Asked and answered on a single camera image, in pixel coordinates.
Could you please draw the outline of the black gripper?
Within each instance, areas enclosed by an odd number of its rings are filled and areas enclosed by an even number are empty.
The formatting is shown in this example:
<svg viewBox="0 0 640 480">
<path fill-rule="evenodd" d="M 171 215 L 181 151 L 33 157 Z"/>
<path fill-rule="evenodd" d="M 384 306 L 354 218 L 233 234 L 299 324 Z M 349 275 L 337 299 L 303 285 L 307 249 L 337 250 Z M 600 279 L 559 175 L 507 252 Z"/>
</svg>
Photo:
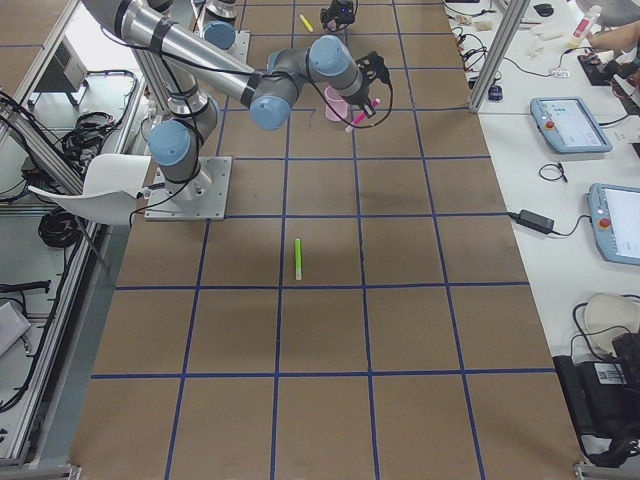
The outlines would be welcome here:
<svg viewBox="0 0 640 480">
<path fill-rule="evenodd" d="M 324 29 L 345 29 L 356 20 L 357 2 L 352 0 L 332 0 L 320 11 L 320 22 Z"/>
<path fill-rule="evenodd" d="M 356 105 L 362 108 L 364 118 L 371 118 L 376 114 L 376 99 L 370 100 L 369 87 L 376 80 L 390 87 L 390 73 L 384 58 L 377 51 L 358 58 L 355 63 L 362 76 L 361 86 L 356 94 Z"/>
</svg>

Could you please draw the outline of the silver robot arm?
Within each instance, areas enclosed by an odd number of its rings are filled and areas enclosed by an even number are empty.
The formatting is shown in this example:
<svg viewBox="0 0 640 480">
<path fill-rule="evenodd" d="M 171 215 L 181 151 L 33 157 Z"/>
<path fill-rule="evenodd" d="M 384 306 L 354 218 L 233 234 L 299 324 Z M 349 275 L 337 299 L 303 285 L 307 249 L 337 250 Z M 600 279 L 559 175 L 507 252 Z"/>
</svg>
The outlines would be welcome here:
<svg viewBox="0 0 640 480">
<path fill-rule="evenodd" d="M 207 42 L 146 1 L 87 1 L 87 11 L 105 32 L 134 51 L 147 53 L 162 72 L 173 103 L 172 120 L 156 127 L 149 140 L 170 199 L 188 202 L 210 181 L 199 163 L 199 150 L 215 128 L 218 109 L 200 96 L 205 82 L 247 107 L 262 129 L 280 129 L 307 84 L 326 83 L 349 105 L 372 117 L 370 85 L 390 82 L 377 52 L 354 59 L 337 37 L 323 35 L 306 49 L 271 54 L 266 70 L 256 70 Z"/>
</svg>

